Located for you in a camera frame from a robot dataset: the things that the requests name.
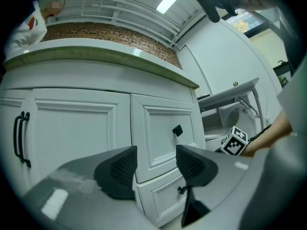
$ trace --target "cabinet door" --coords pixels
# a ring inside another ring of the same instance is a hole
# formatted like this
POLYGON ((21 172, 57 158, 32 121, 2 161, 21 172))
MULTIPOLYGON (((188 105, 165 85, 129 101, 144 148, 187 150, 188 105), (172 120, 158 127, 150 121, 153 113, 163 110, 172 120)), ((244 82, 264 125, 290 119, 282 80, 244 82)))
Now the cabinet door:
POLYGON ((71 160, 131 145, 128 94, 34 89, 25 131, 36 184, 71 160))
POLYGON ((176 145, 201 146, 198 105, 169 99, 131 95, 131 137, 138 147, 137 182, 176 168, 176 145), (177 137, 173 129, 180 125, 177 137))
POLYGON ((168 223, 184 211, 187 191, 180 194, 178 188, 185 185, 186 181, 179 169, 138 185, 144 213, 157 227, 168 223))
MULTIPOLYGON (((0 91, 1 165, 8 181, 18 196, 23 196, 26 193, 27 185, 25 181, 24 164, 21 163, 14 152, 13 130, 15 118, 21 114, 24 101, 30 93, 30 90, 0 91)), ((17 154, 20 154, 18 144, 16 144, 16 148, 17 154)))

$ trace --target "white ceiling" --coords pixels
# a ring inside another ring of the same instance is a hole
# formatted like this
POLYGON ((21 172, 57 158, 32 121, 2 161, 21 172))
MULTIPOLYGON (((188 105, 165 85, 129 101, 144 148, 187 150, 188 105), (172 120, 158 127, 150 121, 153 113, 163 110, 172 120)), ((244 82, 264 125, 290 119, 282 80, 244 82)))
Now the white ceiling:
MULTIPOLYGON (((41 6, 47 1, 39 0, 41 6)), ((165 45, 173 46, 205 13, 196 0, 177 0, 165 14, 161 14, 155 10, 161 1, 65 0, 65 9, 56 18, 49 19, 47 24, 71 21, 115 24, 139 31, 165 45)))

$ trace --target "floor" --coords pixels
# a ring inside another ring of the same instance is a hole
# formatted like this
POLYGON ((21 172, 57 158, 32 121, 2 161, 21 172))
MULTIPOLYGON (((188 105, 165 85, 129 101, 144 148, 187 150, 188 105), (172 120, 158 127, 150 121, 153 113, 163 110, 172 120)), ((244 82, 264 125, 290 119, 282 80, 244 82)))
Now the floor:
POLYGON ((180 230, 180 229, 182 229, 181 219, 182 219, 182 214, 177 216, 175 219, 173 219, 169 223, 165 224, 164 226, 160 227, 160 229, 162 229, 162 230, 180 230))

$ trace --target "cable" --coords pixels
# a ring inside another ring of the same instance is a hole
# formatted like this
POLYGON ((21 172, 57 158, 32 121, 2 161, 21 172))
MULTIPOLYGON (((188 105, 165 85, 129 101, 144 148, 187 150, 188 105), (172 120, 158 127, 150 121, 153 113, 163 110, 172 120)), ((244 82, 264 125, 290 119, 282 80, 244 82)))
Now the cable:
POLYGON ((252 142, 253 140, 255 140, 256 138, 258 138, 264 131, 266 131, 269 127, 271 127, 271 125, 265 127, 262 131, 260 131, 257 135, 255 135, 252 138, 249 138, 248 141, 249 143, 252 142))
POLYGON ((264 93, 265 93, 265 96, 266 96, 266 98, 267 98, 267 103, 266 103, 266 106, 267 106, 267 108, 266 108, 266 111, 265 111, 265 121, 267 120, 267 114, 268 114, 268 95, 267 95, 267 92, 266 92, 266 90, 265 90, 265 88, 262 86, 262 84, 261 83, 259 83, 258 82, 258 84, 263 88, 263 90, 264 90, 264 93))

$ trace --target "person in white shirt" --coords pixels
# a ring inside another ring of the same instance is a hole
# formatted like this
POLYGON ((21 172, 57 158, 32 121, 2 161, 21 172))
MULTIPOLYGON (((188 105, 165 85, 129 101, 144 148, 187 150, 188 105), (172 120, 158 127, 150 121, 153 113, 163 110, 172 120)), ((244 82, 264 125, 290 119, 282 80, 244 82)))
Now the person in white shirt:
POLYGON ((65 6, 65 0, 52 0, 40 10, 38 2, 33 1, 34 12, 11 32, 3 48, 5 56, 18 49, 39 43, 47 33, 45 20, 58 15, 65 6))

